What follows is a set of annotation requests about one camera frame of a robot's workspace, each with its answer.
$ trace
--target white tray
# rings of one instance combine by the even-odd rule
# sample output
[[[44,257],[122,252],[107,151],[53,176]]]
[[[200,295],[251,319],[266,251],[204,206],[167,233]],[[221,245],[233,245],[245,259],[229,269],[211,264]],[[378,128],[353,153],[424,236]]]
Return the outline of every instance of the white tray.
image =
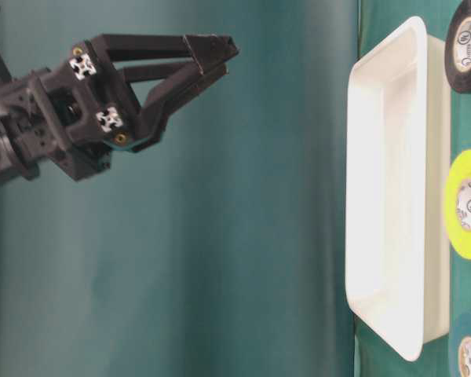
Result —
[[[349,305],[409,361],[449,328],[449,162],[444,43],[412,17],[351,71],[345,230]]]

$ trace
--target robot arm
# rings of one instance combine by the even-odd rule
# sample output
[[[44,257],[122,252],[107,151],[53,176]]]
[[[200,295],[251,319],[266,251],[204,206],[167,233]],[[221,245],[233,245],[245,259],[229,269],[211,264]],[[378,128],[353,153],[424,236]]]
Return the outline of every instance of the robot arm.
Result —
[[[14,80],[0,57],[0,185],[36,178],[42,159],[78,181],[108,169],[114,150],[158,143],[168,118],[225,75],[238,52],[225,36],[100,35],[74,45],[58,68]],[[171,58],[179,61],[114,65]],[[155,80],[140,104],[131,84]]]

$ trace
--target yellow tape roll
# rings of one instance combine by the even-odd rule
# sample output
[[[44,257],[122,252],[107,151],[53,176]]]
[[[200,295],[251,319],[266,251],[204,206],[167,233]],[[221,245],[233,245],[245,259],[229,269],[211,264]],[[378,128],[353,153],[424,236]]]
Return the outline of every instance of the yellow tape roll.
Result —
[[[471,150],[451,166],[444,205],[448,238],[459,255],[471,259]]]

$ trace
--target green fabric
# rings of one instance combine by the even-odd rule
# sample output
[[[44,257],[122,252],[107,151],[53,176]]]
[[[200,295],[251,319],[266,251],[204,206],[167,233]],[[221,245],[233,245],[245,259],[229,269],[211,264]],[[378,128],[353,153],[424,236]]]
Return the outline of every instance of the green fabric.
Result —
[[[425,21],[428,33],[442,40],[459,0],[398,1],[362,0],[360,12],[360,54],[379,43],[408,17]],[[452,92],[452,159],[471,148],[471,94]],[[471,310],[471,262],[451,251],[451,319]],[[424,346],[418,362],[408,363],[396,355],[361,321],[356,321],[360,343],[362,376],[443,376],[448,375],[447,337]]]
[[[352,376],[356,0],[0,3],[15,76],[101,32],[229,34],[242,50],[160,145],[88,181],[43,163],[0,190],[0,377]]]

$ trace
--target green table surface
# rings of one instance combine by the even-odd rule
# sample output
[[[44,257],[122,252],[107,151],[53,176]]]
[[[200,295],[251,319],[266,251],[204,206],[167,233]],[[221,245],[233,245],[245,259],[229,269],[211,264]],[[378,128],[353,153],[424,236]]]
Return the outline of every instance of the green table surface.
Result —
[[[361,0],[360,56],[415,15],[425,21],[430,35],[444,40],[459,3],[459,0]],[[454,159],[461,151],[471,148],[471,94],[452,92],[451,115],[451,158]],[[451,320],[466,310],[471,310],[471,262],[451,250]],[[447,336],[426,344],[414,363],[403,360],[360,320],[356,321],[356,337],[362,376],[448,375]]]

